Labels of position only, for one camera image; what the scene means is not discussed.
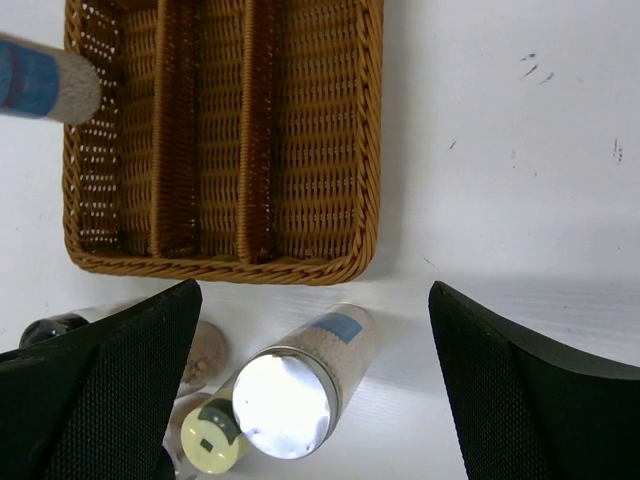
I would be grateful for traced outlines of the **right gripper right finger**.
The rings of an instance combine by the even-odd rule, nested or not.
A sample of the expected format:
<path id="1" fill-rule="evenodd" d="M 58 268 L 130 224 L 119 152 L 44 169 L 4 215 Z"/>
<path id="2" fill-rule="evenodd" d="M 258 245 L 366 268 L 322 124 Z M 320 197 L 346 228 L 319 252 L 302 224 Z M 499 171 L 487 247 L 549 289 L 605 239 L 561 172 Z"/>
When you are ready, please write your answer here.
<path id="1" fill-rule="evenodd" d="M 440 281 L 429 315 L 469 478 L 638 478 L 638 367 L 553 340 Z"/>

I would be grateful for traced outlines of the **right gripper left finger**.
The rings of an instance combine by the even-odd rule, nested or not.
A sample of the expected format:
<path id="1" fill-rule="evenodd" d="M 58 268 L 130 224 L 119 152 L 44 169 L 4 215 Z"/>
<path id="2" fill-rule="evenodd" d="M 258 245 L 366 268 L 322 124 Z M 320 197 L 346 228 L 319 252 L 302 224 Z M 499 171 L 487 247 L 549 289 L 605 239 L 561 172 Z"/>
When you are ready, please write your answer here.
<path id="1" fill-rule="evenodd" d="M 155 478 L 201 304 L 190 279 L 2 353 L 2 478 Z"/>

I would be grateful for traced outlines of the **silver-lid bottle blue label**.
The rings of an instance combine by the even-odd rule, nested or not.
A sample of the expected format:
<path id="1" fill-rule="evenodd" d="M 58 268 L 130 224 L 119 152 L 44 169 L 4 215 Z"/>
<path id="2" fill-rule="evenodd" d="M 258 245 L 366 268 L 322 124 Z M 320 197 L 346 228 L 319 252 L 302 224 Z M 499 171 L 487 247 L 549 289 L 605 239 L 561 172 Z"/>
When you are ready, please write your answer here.
<path id="1" fill-rule="evenodd" d="M 373 317 L 342 303 L 257 352 L 232 391 L 241 431 L 273 458 L 314 453 L 333 434 L 379 344 Z"/>
<path id="2" fill-rule="evenodd" d="M 1 113 L 68 125 L 89 121 L 102 102 L 100 77 L 86 58 L 1 35 Z"/>

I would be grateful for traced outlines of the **black grinder bottle light contents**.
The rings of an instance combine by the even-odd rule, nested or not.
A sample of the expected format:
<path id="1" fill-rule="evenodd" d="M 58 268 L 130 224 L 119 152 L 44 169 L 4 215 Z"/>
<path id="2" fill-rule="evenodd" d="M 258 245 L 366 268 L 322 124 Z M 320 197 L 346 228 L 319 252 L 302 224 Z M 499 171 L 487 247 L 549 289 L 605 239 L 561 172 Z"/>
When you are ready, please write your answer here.
<path id="1" fill-rule="evenodd" d="M 28 348 L 36 343 L 59 337 L 124 309 L 126 306 L 122 305 L 91 307 L 36 320 L 22 333 L 19 348 Z"/>

